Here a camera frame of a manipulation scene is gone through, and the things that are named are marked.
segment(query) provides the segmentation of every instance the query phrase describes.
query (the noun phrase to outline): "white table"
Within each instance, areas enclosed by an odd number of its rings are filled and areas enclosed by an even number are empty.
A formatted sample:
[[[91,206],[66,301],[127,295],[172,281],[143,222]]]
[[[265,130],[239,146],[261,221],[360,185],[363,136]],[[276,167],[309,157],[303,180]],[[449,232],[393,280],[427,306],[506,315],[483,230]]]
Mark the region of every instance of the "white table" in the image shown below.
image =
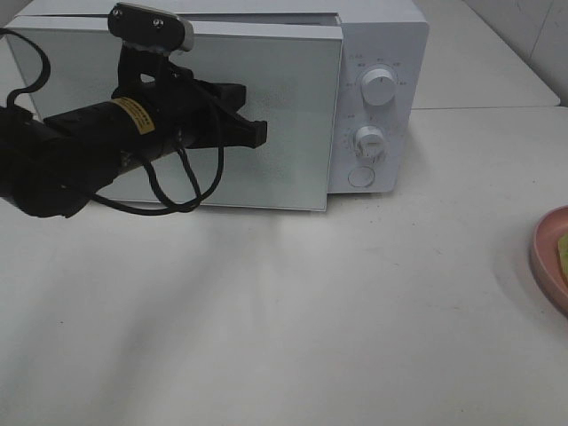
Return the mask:
[[[415,111],[398,189],[327,213],[0,204],[0,424],[565,426],[527,263],[564,108]]]
[[[414,0],[430,38],[414,108],[552,107],[558,96],[461,0]]]

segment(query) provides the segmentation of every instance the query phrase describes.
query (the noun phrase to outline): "microwave door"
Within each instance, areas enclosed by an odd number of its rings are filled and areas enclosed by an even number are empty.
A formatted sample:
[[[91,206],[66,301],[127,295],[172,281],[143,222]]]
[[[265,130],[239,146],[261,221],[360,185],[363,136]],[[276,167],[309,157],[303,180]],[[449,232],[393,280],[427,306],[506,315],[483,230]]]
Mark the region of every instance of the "microwave door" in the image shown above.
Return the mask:
[[[221,185],[210,205],[323,210],[331,153],[343,33],[335,25],[194,21],[195,46],[172,62],[213,83],[247,86],[240,114],[268,122],[268,141],[256,150],[225,149]],[[51,59],[51,80],[33,95],[40,117],[108,100],[117,85],[121,41],[105,18],[18,17],[10,28],[38,42]],[[10,37],[24,80],[40,67],[35,53]],[[209,186],[217,150],[191,150],[202,187]],[[175,201],[193,197],[175,155],[155,162]],[[115,180],[102,195],[121,201],[155,201],[143,170]]]

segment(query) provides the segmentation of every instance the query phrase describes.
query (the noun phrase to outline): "round button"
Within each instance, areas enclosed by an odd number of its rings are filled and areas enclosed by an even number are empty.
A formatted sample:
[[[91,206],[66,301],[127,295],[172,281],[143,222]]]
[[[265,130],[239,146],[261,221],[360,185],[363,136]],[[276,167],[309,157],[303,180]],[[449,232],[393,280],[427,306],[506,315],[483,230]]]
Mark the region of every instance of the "round button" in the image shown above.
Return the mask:
[[[364,188],[375,181],[375,171],[370,167],[357,167],[349,174],[349,183],[356,188]]]
[[[374,107],[389,102],[397,91],[397,77],[387,68],[376,68],[363,75],[361,91],[365,101]]]
[[[363,158],[376,158],[386,147],[383,132],[375,126],[361,127],[355,133],[355,154]]]

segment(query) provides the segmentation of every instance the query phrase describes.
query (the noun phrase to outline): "yellow label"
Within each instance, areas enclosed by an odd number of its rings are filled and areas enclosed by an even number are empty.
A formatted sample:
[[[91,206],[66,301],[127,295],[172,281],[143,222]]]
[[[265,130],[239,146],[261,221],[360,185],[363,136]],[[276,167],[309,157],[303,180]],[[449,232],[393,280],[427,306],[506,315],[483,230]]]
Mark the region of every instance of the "yellow label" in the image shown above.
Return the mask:
[[[134,99],[118,98],[111,100],[130,116],[141,135],[156,130],[150,114]]]

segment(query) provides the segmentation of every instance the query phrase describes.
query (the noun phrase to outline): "pink plate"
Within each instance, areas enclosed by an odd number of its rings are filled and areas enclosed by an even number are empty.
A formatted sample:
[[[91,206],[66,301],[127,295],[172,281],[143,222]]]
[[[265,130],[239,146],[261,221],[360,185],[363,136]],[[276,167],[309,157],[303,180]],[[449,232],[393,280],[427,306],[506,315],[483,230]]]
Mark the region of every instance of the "pink plate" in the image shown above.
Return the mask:
[[[534,278],[550,300],[568,315],[568,282],[562,274],[558,239],[568,233],[568,206],[550,211],[534,230],[531,264]]]

